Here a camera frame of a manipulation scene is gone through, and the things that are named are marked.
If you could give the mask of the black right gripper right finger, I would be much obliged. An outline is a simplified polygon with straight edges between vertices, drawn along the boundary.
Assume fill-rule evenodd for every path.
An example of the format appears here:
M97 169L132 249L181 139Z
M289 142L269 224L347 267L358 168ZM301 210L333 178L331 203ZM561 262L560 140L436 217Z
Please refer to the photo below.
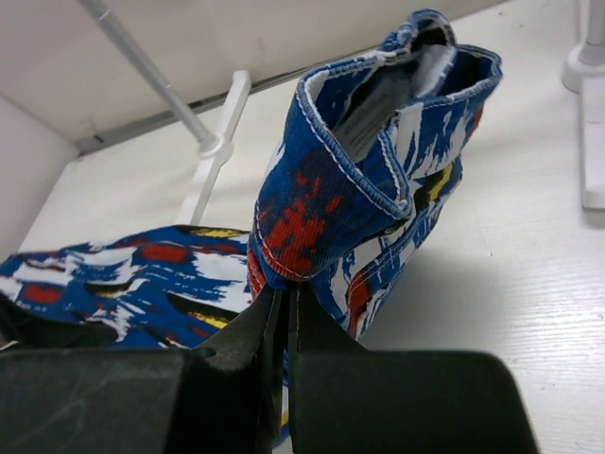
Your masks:
M294 449L350 449L356 419L353 367L366 350L327 313L316 292L290 293L289 429Z

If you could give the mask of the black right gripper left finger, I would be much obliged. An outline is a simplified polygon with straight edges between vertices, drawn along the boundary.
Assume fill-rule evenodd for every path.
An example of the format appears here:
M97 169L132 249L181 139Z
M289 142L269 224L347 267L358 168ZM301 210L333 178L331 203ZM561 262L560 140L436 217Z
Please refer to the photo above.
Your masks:
M281 431L284 293L266 287L249 308L205 341L200 357L203 424L222 453L270 453Z

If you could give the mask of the blue white red patterned trousers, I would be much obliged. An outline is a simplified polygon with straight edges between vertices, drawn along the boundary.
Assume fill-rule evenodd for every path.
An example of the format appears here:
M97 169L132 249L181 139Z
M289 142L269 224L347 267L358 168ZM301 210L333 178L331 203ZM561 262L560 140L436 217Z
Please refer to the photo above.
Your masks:
M354 340L462 177L503 76L433 9L302 76L247 231L169 225L1 266L5 453L222 453L197 349L266 288Z

